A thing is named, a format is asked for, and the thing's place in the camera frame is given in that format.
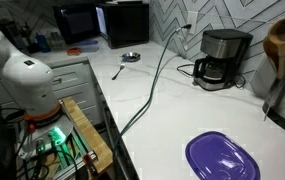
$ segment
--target black coffee maker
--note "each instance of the black coffee maker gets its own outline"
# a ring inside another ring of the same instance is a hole
[[[194,81],[208,91],[232,87],[252,38],[234,29],[204,31],[201,51],[207,57],[195,61]]]

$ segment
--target kitchen counter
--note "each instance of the kitchen counter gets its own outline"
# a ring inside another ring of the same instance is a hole
[[[80,57],[88,57],[121,131],[147,101],[163,47],[150,42],[110,50],[103,39],[99,46],[98,52]],[[111,80],[119,70],[119,56],[129,51],[140,53],[141,60],[126,63]],[[198,179],[186,160],[185,147],[207,131],[221,132],[243,147],[257,162],[261,179],[285,179],[285,130],[270,119],[263,121],[263,100],[237,88],[204,91],[176,70],[188,63],[166,52],[151,106],[123,136],[140,179]]]

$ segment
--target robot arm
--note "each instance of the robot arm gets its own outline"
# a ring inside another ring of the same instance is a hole
[[[0,77],[14,88],[14,97],[33,120],[45,119],[59,109],[52,92],[53,72],[41,61],[17,50],[0,31]]]

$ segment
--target small bowl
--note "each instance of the small bowl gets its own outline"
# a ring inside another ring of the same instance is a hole
[[[141,59],[141,55],[136,52],[125,53],[121,56],[123,62],[135,62]]]

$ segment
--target purple lid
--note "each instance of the purple lid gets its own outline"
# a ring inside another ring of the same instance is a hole
[[[195,137],[185,153],[200,179],[260,179],[254,159],[222,133],[206,132]]]

